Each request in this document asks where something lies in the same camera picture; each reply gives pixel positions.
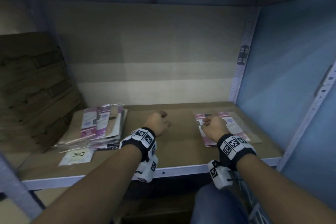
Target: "forearm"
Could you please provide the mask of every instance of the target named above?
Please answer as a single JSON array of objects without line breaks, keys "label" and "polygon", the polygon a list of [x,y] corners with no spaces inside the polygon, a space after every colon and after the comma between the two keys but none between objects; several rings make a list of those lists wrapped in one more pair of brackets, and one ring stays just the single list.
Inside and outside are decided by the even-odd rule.
[{"label": "forearm", "polygon": [[332,209],[257,156],[245,155],[238,161],[237,169],[273,224],[335,222]]},{"label": "forearm", "polygon": [[126,145],[69,188],[33,224],[109,223],[140,160],[140,150]]}]

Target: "person's left hand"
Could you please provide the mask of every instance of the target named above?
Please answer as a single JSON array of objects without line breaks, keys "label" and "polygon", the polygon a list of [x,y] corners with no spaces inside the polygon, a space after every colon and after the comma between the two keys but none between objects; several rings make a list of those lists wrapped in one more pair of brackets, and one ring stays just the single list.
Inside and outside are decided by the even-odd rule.
[{"label": "person's left hand", "polygon": [[166,116],[165,111],[156,111],[148,117],[144,127],[150,128],[159,137],[170,127],[170,121],[163,120]]}]

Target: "blue pants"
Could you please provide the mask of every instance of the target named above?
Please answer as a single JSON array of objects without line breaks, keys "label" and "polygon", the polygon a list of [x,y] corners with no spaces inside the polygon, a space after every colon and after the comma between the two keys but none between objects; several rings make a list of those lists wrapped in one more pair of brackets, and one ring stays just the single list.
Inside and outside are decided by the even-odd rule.
[{"label": "blue pants", "polygon": [[248,224],[248,216],[237,197],[229,190],[208,184],[197,192],[191,224]]}]

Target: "blue side wall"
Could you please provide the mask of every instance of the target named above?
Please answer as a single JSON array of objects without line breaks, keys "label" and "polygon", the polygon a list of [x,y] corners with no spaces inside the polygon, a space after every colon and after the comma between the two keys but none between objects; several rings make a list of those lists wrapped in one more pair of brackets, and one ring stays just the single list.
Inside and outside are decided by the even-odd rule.
[{"label": "blue side wall", "polygon": [[[262,8],[237,105],[286,149],[336,58],[336,0]],[[283,173],[336,209],[336,86]]]}]

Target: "hand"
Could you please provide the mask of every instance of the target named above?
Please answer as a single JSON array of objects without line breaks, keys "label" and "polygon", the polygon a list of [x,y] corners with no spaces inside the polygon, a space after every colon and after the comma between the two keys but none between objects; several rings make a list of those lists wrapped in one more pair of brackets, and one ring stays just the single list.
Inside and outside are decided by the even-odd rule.
[{"label": "hand", "polygon": [[203,122],[201,128],[204,134],[216,143],[223,135],[230,133],[225,120],[219,116],[208,116],[203,119]]},{"label": "hand", "polygon": [[163,120],[166,116],[165,111],[156,111],[148,117],[144,127],[150,128],[159,137],[170,127],[170,121]]}]

